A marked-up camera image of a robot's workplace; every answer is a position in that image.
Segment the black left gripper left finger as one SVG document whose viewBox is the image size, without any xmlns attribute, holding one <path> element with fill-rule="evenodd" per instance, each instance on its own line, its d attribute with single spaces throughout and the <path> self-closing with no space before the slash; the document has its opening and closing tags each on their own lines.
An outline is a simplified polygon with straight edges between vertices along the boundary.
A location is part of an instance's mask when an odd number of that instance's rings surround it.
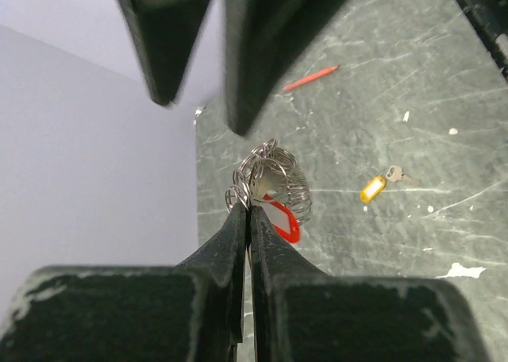
<svg viewBox="0 0 508 362">
<path fill-rule="evenodd" d="M 1 327 L 4 361 L 234 361 L 243 340 L 247 212 L 175 266 L 32 272 Z"/>
</svg>

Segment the orange pencil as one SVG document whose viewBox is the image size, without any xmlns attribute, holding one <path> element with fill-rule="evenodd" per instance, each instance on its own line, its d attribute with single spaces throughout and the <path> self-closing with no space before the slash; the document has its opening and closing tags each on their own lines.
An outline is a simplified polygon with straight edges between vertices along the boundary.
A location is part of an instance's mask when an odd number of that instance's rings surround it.
<svg viewBox="0 0 508 362">
<path fill-rule="evenodd" d="M 299 80 L 296 80 L 294 81 L 293 83 L 290 83 L 288 85 L 286 85 L 284 88 L 283 88 L 283 92 L 288 92 L 288 91 L 292 91 L 293 89 L 295 88 L 298 88 L 298 87 L 301 87 L 307 83 L 312 83 L 313 81 L 317 80 L 317 79 L 320 79 L 324 76 L 327 76 L 329 74 L 332 74 L 334 73 L 335 71 L 337 71 L 338 69 L 340 68 L 339 65 L 334 65 L 334 66 L 331 66 L 331 67 L 327 67 L 327 68 L 324 68 L 324 69 L 321 69 L 320 71 L 316 71 L 312 74 L 309 74 Z"/>
</svg>

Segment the silver key on red tag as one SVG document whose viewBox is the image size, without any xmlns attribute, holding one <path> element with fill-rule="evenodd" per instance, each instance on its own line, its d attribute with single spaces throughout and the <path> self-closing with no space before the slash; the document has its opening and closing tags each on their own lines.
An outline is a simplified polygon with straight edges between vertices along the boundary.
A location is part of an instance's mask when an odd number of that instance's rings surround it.
<svg viewBox="0 0 508 362">
<path fill-rule="evenodd" d="M 252 197 L 264 200 L 264 197 L 268 195 L 271 200 L 285 202 L 288 192 L 287 185 L 288 180 L 284 174 L 278 174 L 265 168 L 261 176 L 257 176 L 251 181 Z"/>
</svg>

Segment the red key tag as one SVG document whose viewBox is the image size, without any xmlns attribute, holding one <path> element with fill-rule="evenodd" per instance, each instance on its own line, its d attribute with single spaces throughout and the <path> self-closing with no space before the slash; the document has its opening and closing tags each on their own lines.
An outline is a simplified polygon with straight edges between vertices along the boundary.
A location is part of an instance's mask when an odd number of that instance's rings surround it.
<svg viewBox="0 0 508 362">
<path fill-rule="evenodd" d="M 261 207 L 281 238 L 292 244 L 301 240 L 300 225 L 289 208 L 274 200 L 269 194 L 264 195 Z"/>
</svg>

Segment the yellow key tag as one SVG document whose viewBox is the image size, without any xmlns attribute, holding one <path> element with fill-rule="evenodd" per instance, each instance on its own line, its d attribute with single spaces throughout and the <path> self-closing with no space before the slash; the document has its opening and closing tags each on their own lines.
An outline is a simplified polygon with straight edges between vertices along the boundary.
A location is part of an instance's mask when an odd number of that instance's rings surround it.
<svg viewBox="0 0 508 362">
<path fill-rule="evenodd" d="M 385 188 L 386 185 L 386 178 L 384 176 L 377 175 L 360 192 L 360 201 L 363 203 L 369 203 Z"/>
</svg>

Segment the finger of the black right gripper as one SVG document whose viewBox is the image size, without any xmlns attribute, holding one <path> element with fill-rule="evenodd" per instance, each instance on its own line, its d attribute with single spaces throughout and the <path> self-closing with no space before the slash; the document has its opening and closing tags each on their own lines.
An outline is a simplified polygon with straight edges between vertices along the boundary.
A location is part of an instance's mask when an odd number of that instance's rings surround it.
<svg viewBox="0 0 508 362">
<path fill-rule="evenodd" d="M 246 136 L 285 72 L 348 0 L 225 0 L 225 112 Z"/>
<path fill-rule="evenodd" d="M 173 103 L 210 0 L 117 0 L 151 100 Z"/>
</svg>

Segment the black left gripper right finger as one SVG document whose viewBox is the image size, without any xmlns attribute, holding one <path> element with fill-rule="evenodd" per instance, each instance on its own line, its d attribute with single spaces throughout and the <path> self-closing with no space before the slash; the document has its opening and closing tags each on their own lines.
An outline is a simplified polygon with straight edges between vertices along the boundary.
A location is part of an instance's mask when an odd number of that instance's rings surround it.
<svg viewBox="0 0 508 362">
<path fill-rule="evenodd" d="M 257 360 L 488 360 L 451 283 L 331 276 L 281 238 L 260 207 L 249 219 Z"/>
</svg>

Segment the large keyring with yellow handle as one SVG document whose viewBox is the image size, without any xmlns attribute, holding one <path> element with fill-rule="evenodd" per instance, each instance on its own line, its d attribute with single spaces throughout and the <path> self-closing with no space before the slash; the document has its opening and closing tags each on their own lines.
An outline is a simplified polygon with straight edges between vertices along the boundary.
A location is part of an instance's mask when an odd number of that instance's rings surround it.
<svg viewBox="0 0 508 362">
<path fill-rule="evenodd" d="M 232 174 L 225 191 L 231 210 L 239 202 L 249 208 L 267 199 L 280 203 L 295 216 L 298 224 L 309 220 L 312 211 L 310 185 L 293 153 L 272 138 L 255 147 Z"/>
</svg>

